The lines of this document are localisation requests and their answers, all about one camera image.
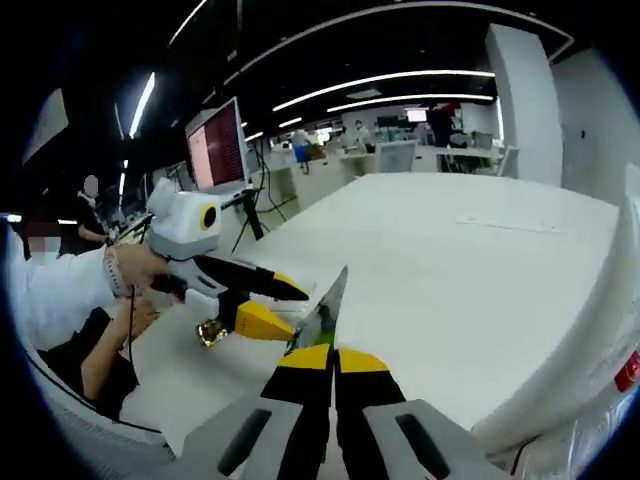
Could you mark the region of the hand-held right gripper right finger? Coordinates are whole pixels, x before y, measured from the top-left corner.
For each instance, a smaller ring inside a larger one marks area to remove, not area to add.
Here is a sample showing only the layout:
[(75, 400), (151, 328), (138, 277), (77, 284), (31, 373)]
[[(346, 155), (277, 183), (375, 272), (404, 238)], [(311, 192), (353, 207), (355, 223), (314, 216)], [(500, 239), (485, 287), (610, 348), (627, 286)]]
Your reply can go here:
[(475, 437), (426, 401), (408, 400), (389, 367), (334, 351), (337, 439), (351, 479), (499, 479)]

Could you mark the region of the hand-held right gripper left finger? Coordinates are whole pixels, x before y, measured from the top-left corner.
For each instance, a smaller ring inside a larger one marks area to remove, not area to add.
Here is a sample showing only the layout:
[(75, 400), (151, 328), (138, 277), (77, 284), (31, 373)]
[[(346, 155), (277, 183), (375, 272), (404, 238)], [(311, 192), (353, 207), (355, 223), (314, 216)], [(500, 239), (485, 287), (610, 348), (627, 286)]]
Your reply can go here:
[(284, 356), (258, 396), (225, 408), (187, 436), (176, 479), (314, 479), (329, 436), (333, 348)]

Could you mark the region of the person's left hand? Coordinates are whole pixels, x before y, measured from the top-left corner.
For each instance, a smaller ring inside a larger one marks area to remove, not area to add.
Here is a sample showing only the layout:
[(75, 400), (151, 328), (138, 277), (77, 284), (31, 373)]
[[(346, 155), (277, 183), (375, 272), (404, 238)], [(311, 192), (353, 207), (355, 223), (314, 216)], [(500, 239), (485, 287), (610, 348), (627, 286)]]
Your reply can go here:
[(143, 244), (122, 244), (115, 247), (118, 278), (126, 294), (134, 289), (150, 287), (157, 277), (170, 274), (168, 263)]

